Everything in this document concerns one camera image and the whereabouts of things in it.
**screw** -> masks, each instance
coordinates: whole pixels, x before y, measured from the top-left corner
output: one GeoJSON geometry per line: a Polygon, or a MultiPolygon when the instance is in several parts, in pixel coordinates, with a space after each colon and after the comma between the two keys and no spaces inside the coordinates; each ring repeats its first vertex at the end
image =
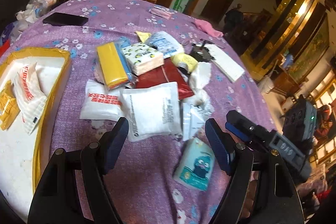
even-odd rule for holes
{"type": "Polygon", "coordinates": [[[273,156],[279,156],[279,151],[276,150],[276,149],[272,149],[272,150],[271,150],[271,154],[272,154],[273,156]]]}
{"type": "Polygon", "coordinates": [[[236,148],[243,150],[245,149],[245,145],[243,143],[236,143],[236,148]]]}
{"type": "Polygon", "coordinates": [[[57,148],[56,150],[55,150],[55,154],[56,155],[61,155],[62,153],[63,153],[63,148],[57,148]]]}
{"type": "Polygon", "coordinates": [[[98,147],[98,145],[99,145],[98,142],[92,142],[92,143],[89,144],[89,147],[90,147],[91,149],[95,149],[95,148],[98,147]]]}

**black phone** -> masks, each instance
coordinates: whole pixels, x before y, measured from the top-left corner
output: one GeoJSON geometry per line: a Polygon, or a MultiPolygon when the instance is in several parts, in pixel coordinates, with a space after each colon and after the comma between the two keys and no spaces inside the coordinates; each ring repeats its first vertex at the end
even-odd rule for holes
{"type": "Polygon", "coordinates": [[[88,20],[87,17],[56,12],[43,19],[42,22],[53,26],[83,26],[88,20]]]}

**red package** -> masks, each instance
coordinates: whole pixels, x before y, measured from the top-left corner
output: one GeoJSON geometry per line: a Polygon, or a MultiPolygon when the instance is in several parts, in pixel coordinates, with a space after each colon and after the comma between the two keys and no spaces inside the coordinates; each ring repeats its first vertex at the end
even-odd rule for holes
{"type": "Polygon", "coordinates": [[[177,71],[177,68],[173,62],[171,62],[170,58],[165,59],[163,66],[139,75],[138,78],[139,82],[135,84],[137,89],[150,88],[151,86],[168,82],[177,82],[178,97],[180,100],[194,95],[194,92],[183,80],[183,77],[177,71]]]}

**person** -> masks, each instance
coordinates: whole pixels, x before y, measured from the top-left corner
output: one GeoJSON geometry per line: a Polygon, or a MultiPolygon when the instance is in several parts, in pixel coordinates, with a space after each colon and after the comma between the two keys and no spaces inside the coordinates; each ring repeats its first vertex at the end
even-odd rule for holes
{"type": "Polygon", "coordinates": [[[223,33],[226,34],[228,32],[231,32],[239,23],[243,21],[243,13],[239,11],[241,9],[242,5],[237,4],[237,7],[229,10],[225,14],[224,18],[224,27],[223,27],[223,33]]]}
{"type": "Polygon", "coordinates": [[[332,108],[330,104],[323,105],[317,110],[316,130],[314,133],[317,139],[325,137],[332,127],[333,123],[329,120],[331,113],[332,108]]]}

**pink package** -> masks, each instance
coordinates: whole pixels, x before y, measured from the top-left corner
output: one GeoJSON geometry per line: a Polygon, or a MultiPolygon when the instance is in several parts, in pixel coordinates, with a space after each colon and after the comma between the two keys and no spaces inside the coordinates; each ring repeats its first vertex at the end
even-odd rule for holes
{"type": "Polygon", "coordinates": [[[159,17],[163,17],[165,19],[170,19],[174,13],[169,12],[168,10],[164,10],[161,7],[154,6],[151,9],[151,14],[157,15],[159,17]]]}
{"type": "Polygon", "coordinates": [[[223,36],[222,32],[216,31],[214,28],[212,28],[212,25],[205,20],[195,19],[195,25],[199,30],[207,33],[212,37],[217,38],[223,36]]]}

